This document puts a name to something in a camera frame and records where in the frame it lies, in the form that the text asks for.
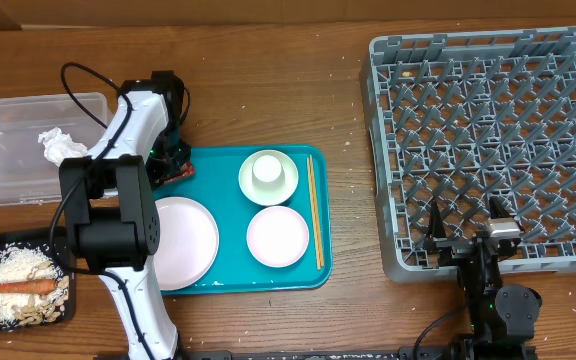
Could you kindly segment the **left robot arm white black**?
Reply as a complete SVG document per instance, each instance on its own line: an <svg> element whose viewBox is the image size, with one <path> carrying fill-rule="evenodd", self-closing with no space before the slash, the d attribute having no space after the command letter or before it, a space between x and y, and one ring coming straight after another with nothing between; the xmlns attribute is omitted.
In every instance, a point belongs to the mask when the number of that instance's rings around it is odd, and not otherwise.
<svg viewBox="0 0 576 360"><path fill-rule="evenodd" d="M153 191L179 173L178 128L185 87L171 71L127 80L99 142L59 167L70 251L110 292L124 326L129 359L183 359L181 337L154 270L161 221Z"/></svg>

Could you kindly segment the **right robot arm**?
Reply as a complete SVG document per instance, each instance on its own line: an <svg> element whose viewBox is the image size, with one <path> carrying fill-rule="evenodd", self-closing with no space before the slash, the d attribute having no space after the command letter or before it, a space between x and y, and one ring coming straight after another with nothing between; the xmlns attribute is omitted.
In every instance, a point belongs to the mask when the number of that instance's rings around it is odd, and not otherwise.
<svg viewBox="0 0 576 360"><path fill-rule="evenodd" d="M439 255L441 266L457 268L464 304L427 326L412 348L415 359L535 359L526 342L535 335L542 298L522 285L503 283L499 262L517 253L524 229L495 197L490 219L467 241L448 238L436 201L430 202L429 229L423 247ZM445 347L422 347L427 334L444 321L469 313L471 332L457 334Z"/></svg>

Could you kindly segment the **red ketchup packet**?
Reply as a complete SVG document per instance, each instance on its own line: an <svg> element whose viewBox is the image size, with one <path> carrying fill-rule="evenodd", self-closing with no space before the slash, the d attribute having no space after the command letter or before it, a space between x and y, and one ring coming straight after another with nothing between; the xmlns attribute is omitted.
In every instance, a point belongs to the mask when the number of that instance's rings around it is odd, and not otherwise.
<svg viewBox="0 0 576 360"><path fill-rule="evenodd" d="M170 169L163 176L163 183L174 183L195 175L195 169L190 161L183 163L179 168Z"/></svg>

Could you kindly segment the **white napkin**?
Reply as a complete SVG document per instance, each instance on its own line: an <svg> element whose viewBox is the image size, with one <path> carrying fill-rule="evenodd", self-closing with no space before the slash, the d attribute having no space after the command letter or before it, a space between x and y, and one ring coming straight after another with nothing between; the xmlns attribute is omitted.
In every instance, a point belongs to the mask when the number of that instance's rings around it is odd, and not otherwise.
<svg viewBox="0 0 576 360"><path fill-rule="evenodd" d="M57 167L67 158L81 158L88 153L84 144L74 142L59 127L40 133L38 142L44 146L44 157Z"/></svg>

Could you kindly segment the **white cup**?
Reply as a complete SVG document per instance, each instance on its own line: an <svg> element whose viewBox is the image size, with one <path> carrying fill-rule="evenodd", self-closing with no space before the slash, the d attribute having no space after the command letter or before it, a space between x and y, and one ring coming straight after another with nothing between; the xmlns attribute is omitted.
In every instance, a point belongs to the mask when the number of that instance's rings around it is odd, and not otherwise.
<svg viewBox="0 0 576 360"><path fill-rule="evenodd" d="M283 186L284 169L280 160L271 154L258 157L252 166L253 189L259 196L270 196Z"/></svg>

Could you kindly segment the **rice and peanuts pile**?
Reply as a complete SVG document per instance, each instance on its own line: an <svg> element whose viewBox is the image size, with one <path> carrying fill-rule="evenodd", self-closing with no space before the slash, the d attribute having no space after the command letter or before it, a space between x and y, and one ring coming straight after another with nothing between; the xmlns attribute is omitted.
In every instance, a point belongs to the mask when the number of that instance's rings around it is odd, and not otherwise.
<svg viewBox="0 0 576 360"><path fill-rule="evenodd" d="M0 293L0 330L57 323L70 309L70 276L46 254L45 245L0 245L0 284L53 279L48 295Z"/></svg>

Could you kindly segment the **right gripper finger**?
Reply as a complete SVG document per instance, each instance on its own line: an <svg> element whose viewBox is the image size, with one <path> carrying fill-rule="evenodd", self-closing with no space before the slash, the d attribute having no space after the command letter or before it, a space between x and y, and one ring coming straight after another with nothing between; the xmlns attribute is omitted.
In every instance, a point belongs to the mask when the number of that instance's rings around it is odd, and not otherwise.
<svg viewBox="0 0 576 360"><path fill-rule="evenodd" d="M446 231L443 225L439 206L434 198L430 201L430 217L426 236L432 239L446 239Z"/></svg>
<svg viewBox="0 0 576 360"><path fill-rule="evenodd" d="M495 196L490 196L489 199L489 212L491 219L510 218L511 215L504 208L503 203Z"/></svg>

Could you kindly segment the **large pink plate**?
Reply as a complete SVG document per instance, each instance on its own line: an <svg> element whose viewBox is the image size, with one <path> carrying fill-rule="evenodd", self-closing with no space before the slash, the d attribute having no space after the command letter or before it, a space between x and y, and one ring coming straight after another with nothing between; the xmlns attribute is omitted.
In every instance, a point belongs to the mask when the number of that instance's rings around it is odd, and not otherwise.
<svg viewBox="0 0 576 360"><path fill-rule="evenodd" d="M154 267L159 287L162 291L186 288L202 278L217 257L217 223L202 204L189 198L162 198L156 207L160 242Z"/></svg>

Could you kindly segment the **orange carrot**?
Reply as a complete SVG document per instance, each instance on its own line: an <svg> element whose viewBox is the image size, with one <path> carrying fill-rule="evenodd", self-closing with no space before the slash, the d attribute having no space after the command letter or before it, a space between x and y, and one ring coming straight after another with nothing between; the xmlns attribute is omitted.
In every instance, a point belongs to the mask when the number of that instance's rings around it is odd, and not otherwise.
<svg viewBox="0 0 576 360"><path fill-rule="evenodd" d="M0 284L0 293L48 295L56 288L57 282L53 279L36 279Z"/></svg>

